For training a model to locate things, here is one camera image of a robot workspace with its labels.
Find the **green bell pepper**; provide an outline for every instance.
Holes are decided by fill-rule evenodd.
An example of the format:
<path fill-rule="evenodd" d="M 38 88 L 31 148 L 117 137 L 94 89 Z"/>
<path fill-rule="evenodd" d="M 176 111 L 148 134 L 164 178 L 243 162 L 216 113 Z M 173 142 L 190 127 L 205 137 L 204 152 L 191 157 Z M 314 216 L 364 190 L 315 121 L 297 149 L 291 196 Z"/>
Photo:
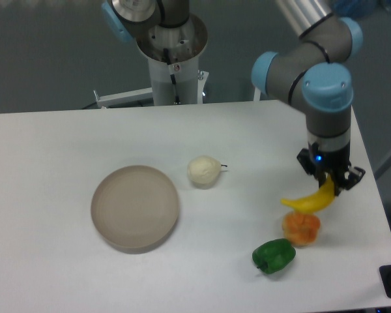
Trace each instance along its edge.
<path fill-rule="evenodd" d="M 265 274 L 282 270 L 294 257 L 295 249 L 285 238 L 264 243 L 252 253 L 253 262 Z"/>

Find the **plate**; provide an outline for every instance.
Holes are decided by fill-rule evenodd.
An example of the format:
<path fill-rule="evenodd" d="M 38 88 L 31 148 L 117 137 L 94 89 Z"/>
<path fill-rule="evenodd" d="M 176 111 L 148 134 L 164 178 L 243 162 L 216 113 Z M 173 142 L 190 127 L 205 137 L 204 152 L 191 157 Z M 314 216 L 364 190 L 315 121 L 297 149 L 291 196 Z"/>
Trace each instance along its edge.
<path fill-rule="evenodd" d="M 98 232 L 118 250 L 140 253 L 164 242 L 179 214 L 177 189 L 161 171 L 127 166 L 97 187 L 91 217 Z"/>

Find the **pear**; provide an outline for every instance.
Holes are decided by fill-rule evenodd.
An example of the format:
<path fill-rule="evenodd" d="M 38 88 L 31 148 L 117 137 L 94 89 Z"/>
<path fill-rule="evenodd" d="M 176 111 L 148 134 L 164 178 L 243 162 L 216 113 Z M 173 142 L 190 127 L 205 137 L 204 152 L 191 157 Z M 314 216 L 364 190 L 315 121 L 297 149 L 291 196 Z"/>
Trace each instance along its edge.
<path fill-rule="evenodd" d="M 190 161 L 187 167 L 188 178 L 195 184 L 209 185 L 219 175 L 222 165 L 211 156 L 202 155 Z"/>

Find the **yellow banana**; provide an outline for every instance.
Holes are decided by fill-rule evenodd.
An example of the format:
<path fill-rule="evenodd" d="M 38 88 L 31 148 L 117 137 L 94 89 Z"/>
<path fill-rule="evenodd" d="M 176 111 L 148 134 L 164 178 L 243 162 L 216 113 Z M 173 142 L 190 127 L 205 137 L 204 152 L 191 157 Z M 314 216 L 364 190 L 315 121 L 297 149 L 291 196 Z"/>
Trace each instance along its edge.
<path fill-rule="evenodd" d="M 312 214 L 323 210 L 325 207 L 329 206 L 333 200 L 334 183 L 329 175 L 326 178 L 325 183 L 314 194 L 296 200 L 281 199 L 281 203 L 292 207 L 295 211 Z"/>

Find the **cable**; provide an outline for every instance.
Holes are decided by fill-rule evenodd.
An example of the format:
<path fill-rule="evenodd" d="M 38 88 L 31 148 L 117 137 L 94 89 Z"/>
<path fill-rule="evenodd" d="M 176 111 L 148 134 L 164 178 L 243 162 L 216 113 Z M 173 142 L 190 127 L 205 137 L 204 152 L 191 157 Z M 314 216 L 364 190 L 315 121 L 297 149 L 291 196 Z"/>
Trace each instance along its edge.
<path fill-rule="evenodd" d="M 92 104 L 89 104 L 88 106 L 85 106 L 84 108 L 81 108 L 81 110 L 86 110 L 88 108 L 91 108 L 92 106 L 95 106 L 97 104 L 97 101 L 94 101 Z"/>

